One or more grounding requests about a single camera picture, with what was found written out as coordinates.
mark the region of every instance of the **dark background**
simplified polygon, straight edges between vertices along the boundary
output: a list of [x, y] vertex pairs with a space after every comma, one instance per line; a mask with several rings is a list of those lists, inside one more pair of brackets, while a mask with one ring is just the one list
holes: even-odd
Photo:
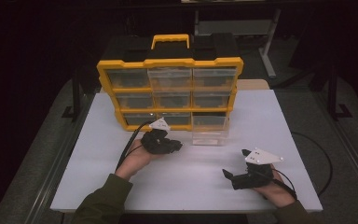
[[[301, 37], [291, 65], [327, 58], [358, 94], [358, 1], [282, 2], [275, 37]], [[192, 9], [107, 9], [119, 4], [0, 0], [0, 201], [62, 85], [76, 72], [84, 91], [99, 86], [95, 65], [112, 35], [193, 32]], [[257, 18], [276, 6], [206, 7], [200, 15]]]

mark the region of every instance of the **sleeve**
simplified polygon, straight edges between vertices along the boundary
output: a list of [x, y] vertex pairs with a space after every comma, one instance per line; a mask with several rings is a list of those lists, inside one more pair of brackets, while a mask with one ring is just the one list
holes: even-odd
[[304, 209], [300, 201], [277, 209], [274, 216], [281, 224], [322, 224]]
[[88, 195], [76, 209], [72, 223], [118, 223], [132, 183], [109, 175], [102, 188]]

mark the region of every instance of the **white tabletop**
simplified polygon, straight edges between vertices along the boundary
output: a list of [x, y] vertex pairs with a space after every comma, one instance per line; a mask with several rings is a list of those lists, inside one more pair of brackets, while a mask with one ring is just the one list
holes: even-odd
[[[109, 96], [97, 93], [50, 208], [74, 212], [115, 171], [131, 134], [117, 123]], [[152, 161], [131, 179], [134, 186], [126, 201], [127, 212], [252, 213], [273, 209], [251, 189], [234, 190], [222, 173], [227, 169], [234, 175], [244, 174], [241, 149], [255, 147], [284, 157], [275, 164], [276, 169], [291, 179], [308, 211], [322, 210], [273, 91], [237, 93], [229, 141], [223, 147], [192, 146], [191, 132], [186, 131], [169, 131], [167, 137], [184, 146]]]

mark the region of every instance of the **wire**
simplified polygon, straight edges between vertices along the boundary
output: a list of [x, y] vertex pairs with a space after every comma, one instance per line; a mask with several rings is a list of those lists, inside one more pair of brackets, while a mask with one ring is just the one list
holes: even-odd
[[315, 144], [322, 151], [322, 153], [327, 158], [330, 171], [329, 171], [328, 179], [327, 179], [326, 183], [324, 184], [324, 187], [318, 192], [318, 197], [320, 197], [326, 191], [326, 189], [328, 188], [328, 186], [331, 183], [331, 180], [333, 179], [333, 163], [331, 162], [330, 157], [328, 156], [328, 154], [324, 150], [324, 148], [321, 145], [319, 145], [315, 140], [311, 139], [310, 137], [308, 137], [308, 136], [306, 136], [305, 134], [302, 134], [302, 133], [296, 133], [296, 132], [291, 132], [291, 133], [292, 133], [292, 135], [294, 134], [294, 135], [302, 136], [302, 137], [307, 138], [308, 140], [310, 140], [313, 144]]
[[118, 160], [118, 163], [117, 163], [117, 167], [116, 167], [116, 170], [118, 169], [118, 167], [120, 167], [121, 163], [123, 163], [123, 161], [126, 159], [126, 155], [127, 155], [127, 152], [128, 150], [130, 149], [130, 146], [132, 145], [132, 142], [133, 140], [135, 139], [136, 135], [138, 134], [138, 132], [142, 129], [142, 127], [144, 127], [146, 124], [151, 124], [153, 123], [153, 121], [146, 121], [145, 123], [139, 125], [139, 127], [133, 131], [133, 134], [129, 140], [129, 142], [127, 143], [126, 147], [124, 147], [124, 150], [123, 152], [121, 153], [121, 156], [120, 156], [120, 159]]
[[281, 171], [279, 170], [275, 170], [275, 169], [271, 169], [273, 171], [276, 171], [278, 173], [280, 173], [281, 175], [283, 175], [289, 182], [290, 184], [292, 185], [292, 189], [290, 189], [287, 185], [285, 185], [281, 180], [278, 180], [278, 179], [275, 179], [275, 178], [271, 178], [267, 175], [264, 175], [264, 174], [261, 174], [260, 172], [257, 172], [257, 171], [254, 171], [254, 170], [250, 170], [248, 169], [249, 172], [253, 172], [253, 173], [256, 173], [258, 175], [261, 175], [263, 176], [264, 178], [272, 181], [273, 183], [275, 183], [276, 185], [280, 186], [281, 188], [283, 188], [284, 190], [286, 190], [288, 193], [290, 193], [290, 195], [293, 196], [294, 199], [297, 200], [297, 194], [296, 194], [296, 191], [295, 191], [295, 186], [293, 185], [292, 181], [290, 181], [289, 177], [287, 177], [284, 173], [282, 173]]
[[282, 172], [279, 171], [279, 170], [276, 170], [276, 169], [272, 169], [272, 170], [273, 170], [273, 171], [276, 171], [276, 172], [278, 172], [278, 173], [280, 173], [281, 175], [283, 175], [284, 178], [286, 178], [286, 179], [289, 181], [290, 185], [292, 186], [293, 191], [296, 192], [295, 186], [293, 185], [292, 181], [290, 181], [289, 177], [287, 177], [284, 173], [282, 173]]
[[140, 146], [136, 147], [135, 149], [131, 150], [129, 153], [127, 153], [126, 158], [127, 158], [133, 151], [135, 151], [136, 149], [138, 149], [138, 148], [140, 148], [140, 147], [142, 147], [142, 146], [143, 146], [143, 145], [140, 145]]

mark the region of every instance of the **small transparent box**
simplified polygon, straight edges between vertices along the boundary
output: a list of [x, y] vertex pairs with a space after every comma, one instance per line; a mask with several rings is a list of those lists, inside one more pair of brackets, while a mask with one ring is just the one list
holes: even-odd
[[194, 91], [193, 107], [224, 108], [228, 105], [230, 91]]
[[107, 69], [105, 71], [116, 89], [150, 87], [147, 70], [144, 68]]
[[190, 91], [191, 69], [186, 67], [157, 67], [147, 69], [153, 91]]
[[191, 114], [187, 112], [157, 113], [158, 119], [164, 118], [168, 125], [189, 125]]
[[193, 145], [223, 146], [228, 139], [228, 128], [226, 113], [193, 113]]
[[156, 114], [154, 113], [124, 113], [123, 117], [128, 125], [141, 125], [146, 121], [156, 120]]
[[236, 72], [236, 67], [194, 68], [194, 89], [231, 91]]
[[151, 93], [116, 93], [116, 98], [121, 108], [153, 108], [153, 98]]
[[153, 92], [156, 107], [187, 108], [190, 107], [190, 91]]

